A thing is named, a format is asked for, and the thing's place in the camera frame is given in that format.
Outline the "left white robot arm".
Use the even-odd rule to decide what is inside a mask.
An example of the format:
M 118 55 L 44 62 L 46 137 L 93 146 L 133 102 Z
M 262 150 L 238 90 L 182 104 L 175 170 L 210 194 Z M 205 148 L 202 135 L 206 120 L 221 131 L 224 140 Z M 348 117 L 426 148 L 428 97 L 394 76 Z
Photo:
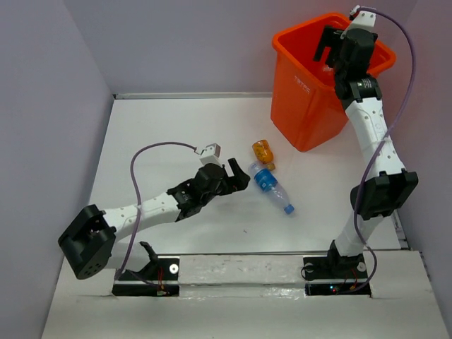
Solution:
M 208 163 L 194 177 L 141 203 L 104 210 L 95 204 L 82 208 L 58 239 L 75 277 L 85 280 L 105 268 L 132 270 L 142 279 L 152 277 L 156 261 L 141 254 L 132 262 L 133 249 L 123 240 L 133 241 L 142 230 L 190 218 L 217 196 L 245 190 L 249 175 L 234 158 L 228 163 L 231 175 L 224 166 Z

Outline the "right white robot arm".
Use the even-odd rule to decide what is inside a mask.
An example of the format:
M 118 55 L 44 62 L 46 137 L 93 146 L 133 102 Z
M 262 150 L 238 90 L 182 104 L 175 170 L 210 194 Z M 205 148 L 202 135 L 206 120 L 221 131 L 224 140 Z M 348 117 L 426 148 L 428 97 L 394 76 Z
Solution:
M 379 83 L 369 72 L 377 34 L 363 28 L 324 27 L 314 61 L 329 50 L 326 65 L 333 69 L 335 94 L 352 124 L 367 166 L 361 182 L 350 192 L 352 214 L 331 243 L 320 267 L 340 277 L 355 268 L 367 241 L 384 218 L 399 209 L 418 184 L 398 157 L 388 134 Z

